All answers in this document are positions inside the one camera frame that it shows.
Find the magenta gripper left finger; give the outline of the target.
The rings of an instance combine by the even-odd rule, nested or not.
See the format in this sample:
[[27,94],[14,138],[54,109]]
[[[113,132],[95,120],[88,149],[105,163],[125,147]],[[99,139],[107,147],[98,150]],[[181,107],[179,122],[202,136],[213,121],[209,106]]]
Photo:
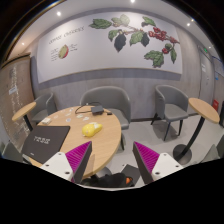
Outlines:
[[56,153],[41,166],[41,169],[65,180],[79,184],[84,175],[91,153],[92,142],[89,141],[67,153]]

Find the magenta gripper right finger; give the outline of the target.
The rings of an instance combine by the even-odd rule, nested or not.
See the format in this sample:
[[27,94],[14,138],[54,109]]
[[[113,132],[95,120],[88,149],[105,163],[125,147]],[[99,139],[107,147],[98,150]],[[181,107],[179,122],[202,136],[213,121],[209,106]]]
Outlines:
[[133,154],[145,185],[183,169],[168,153],[159,154],[139,142],[133,143]]

